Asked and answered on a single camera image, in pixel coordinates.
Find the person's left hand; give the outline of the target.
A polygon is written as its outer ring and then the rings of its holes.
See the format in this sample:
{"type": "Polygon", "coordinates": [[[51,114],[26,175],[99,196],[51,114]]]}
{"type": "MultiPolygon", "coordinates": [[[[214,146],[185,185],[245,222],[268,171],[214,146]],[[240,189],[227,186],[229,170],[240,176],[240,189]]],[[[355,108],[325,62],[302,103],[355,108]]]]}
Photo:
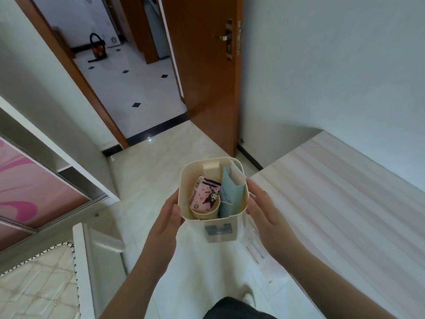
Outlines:
{"type": "Polygon", "coordinates": [[[176,237],[180,227],[171,224],[171,214],[173,205],[178,205],[178,195],[179,189],[166,200],[146,241],[154,258],[162,263],[169,263],[176,250],[176,237]]]}

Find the person's right hand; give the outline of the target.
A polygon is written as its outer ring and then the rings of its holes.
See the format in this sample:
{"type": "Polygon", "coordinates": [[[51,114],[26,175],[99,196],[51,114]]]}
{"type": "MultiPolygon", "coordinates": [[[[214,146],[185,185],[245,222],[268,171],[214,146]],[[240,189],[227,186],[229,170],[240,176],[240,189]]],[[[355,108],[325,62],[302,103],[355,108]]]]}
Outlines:
{"type": "Polygon", "coordinates": [[[260,240],[269,254],[285,266],[290,258],[292,245],[297,242],[296,236],[268,193],[251,179],[247,179],[247,187],[250,197],[264,213],[264,227],[258,228],[260,240]]]}

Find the cream plastic storage box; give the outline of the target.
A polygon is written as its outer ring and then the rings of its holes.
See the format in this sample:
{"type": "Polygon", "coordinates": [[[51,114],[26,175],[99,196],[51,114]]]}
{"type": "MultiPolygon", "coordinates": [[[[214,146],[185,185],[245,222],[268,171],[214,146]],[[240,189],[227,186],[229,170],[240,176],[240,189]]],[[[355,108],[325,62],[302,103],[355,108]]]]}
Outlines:
{"type": "Polygon", "coordinates": [[[223,168],[235,164],[243,171],[243,166],[235,158],[219,157],[214,159],[194,161],[186,165],[180,174],[178,205],[187,224],[203,236],[208,243],[234,241],[243,225],[243,216],[246,214],[249,191],[247,183],[243,193],[243,200],[238,214],[227,218],[218,217],[215,220],[197,220],[189,209],[189,198],[199,176],[221,183],[223,168]]]}

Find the person's right forearm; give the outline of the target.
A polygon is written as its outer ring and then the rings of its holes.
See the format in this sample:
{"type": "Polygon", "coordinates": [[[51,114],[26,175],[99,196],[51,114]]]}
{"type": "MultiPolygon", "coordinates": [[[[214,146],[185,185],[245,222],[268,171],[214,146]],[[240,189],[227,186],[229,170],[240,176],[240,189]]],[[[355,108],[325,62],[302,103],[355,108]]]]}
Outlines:
{"type": "Polygon", "coordinates": [[[396,319],[303,245],[267,247],[327,319],[396,319]]]}

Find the person's left forearm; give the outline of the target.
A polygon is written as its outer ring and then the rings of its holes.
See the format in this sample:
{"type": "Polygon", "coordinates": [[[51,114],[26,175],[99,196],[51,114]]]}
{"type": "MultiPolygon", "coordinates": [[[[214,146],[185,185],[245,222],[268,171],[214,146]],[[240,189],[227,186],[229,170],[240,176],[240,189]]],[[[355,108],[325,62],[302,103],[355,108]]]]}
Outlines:
{"type": "Polygon", "coordinates": [[[172,252],[143,249],[99,319],[145,319],[152,294],[173,257],[172,252]]]}

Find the beige paper cup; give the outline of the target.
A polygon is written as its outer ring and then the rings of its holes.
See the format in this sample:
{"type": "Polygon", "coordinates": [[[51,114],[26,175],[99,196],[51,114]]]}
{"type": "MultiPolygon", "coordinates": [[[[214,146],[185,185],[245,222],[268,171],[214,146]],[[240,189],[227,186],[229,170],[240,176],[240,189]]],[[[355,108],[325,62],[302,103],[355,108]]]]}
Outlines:
{"type": "Polygon", "coordinates": [[[220,196],[218,196],[217,200],[212,205],[212,208],[210,211],[202,211],[195,210],[193,208],[189,208],[192,214],[194,215],[195,219],[197,220],[215,220],[218,218],[218,211],[220,207],[220,196]]]}

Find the light blue paper packet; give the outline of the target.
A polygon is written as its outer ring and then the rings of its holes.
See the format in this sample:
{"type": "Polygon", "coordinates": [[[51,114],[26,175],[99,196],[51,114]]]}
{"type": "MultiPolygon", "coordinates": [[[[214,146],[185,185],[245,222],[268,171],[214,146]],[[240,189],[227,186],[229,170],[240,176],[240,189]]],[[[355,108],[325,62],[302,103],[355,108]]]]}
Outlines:
{"type": "Polygon", "coordinates": [[[227,218],[238,214],[243,200],[246,176],[235,164],[223,168],[218,215],[227,218]]]}

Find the pink cartoon print packet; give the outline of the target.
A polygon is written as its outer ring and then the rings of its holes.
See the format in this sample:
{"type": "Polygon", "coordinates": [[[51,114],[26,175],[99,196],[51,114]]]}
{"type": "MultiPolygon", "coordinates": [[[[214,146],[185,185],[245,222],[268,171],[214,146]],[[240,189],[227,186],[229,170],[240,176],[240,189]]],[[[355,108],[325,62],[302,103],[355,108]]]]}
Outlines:
{"type": "Polygon", "coordinates": [[[216,205],[220,190],[220,182],[199,176],[189,198],[190,209],[200,214],[211,212],[216,205]]]}

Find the person's white trousers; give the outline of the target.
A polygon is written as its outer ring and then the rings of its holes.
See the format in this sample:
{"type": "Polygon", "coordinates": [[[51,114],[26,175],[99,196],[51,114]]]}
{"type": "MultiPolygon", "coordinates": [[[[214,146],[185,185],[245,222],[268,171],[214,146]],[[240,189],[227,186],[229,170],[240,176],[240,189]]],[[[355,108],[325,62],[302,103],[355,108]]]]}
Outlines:
{"type": "Polygon", "coordinates": [[[246,292],[252,293],[257,310],[276,316],[257,283],[259,274],[238,241],[207,243],[185,222],[145,319],[202,319],[222,298],[242,299],[246,292]]]}

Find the person's black shirt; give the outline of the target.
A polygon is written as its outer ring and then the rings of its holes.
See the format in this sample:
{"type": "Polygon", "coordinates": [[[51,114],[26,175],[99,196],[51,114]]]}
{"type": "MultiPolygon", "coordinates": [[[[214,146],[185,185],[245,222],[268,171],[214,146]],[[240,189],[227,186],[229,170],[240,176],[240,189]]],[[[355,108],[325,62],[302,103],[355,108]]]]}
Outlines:
{"type": "Polygon", "coordinates": [[[230,296],[219,300],[203,317],[203,319],[277,319],[261,312],[245,302],[230,296]]]}

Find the brown wooden door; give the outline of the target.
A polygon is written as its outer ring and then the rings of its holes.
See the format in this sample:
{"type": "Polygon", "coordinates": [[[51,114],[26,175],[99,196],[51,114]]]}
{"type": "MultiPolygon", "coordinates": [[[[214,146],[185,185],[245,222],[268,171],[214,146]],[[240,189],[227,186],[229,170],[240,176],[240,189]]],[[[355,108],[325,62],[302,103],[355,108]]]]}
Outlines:
{"type": "Polygon", "coordinates": [[[241,96],[243,0],[161,0],[189,119],[236,156],[241,96]],[[232,61],[226,58],[233,20],[232,61]]]}

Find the wardrobe with pink sliding door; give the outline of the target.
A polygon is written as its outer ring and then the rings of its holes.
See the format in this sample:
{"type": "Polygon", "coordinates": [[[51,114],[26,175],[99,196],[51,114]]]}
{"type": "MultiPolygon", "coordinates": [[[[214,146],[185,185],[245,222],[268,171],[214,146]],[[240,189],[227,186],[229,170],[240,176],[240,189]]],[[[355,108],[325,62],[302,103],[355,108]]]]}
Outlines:
{"type": "Polygon", "coordinates": [[[119,200],[106,157],[65,114],[31,119],[0,95],[0,253],[119,200]]]}

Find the quilted cream mattress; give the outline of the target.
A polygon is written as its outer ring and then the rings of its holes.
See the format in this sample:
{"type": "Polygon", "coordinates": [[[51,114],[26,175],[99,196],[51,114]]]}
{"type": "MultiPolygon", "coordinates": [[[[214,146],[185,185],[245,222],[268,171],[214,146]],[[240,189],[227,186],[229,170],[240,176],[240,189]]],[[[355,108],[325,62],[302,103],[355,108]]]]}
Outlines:
{"type": "Polygon", "coordinates": [[[54,245],[0,275],[0,319],[81,319],[72,242],[54,245]]]}

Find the white cabinet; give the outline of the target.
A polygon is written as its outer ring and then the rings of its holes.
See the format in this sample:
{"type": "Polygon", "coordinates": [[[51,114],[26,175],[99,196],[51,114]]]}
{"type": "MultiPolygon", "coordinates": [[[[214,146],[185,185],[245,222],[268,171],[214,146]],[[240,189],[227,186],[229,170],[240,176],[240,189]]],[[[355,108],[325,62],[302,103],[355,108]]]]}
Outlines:
{"type": "Polygon", "coordinates": [[[143,4],[157,55],[160,60],[168,58],[170,57],[170,50],[157,0],[143,0],[143,4]]]}

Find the brown wooden door frame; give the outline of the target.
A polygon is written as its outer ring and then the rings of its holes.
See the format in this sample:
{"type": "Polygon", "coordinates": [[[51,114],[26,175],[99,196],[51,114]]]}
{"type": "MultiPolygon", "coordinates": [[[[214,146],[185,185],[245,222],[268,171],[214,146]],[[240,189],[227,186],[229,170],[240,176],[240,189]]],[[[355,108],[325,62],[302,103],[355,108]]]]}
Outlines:
{"type": "Polygon", "coordinates": [[[98,96],[93,91],[93,88],[88,83],[87,79],[83,76],[81,71],[78,69],[77,65],[74,63],[73,59],[67,54],[63,49],[60,42],[56,38],[53,29],[48,24],[47,20],[35,5],[33,0],[14,0],[26,17],[29,19],[31,24],[35,27],[36,31],[40,34],[43,40],[46,42],[47,46],[59,60],[63,68],[67,71],[71,79],[77,85],[79,90],[88,100],[90,105],[93,107],[94,111],[100,117],[105,126],[112,133],[114,138],[118,141],[122,149],[129,148],[129,144],[120,131],[116,123],[113,121],[110,114],[106,111],[102,102],[98,96]]]}

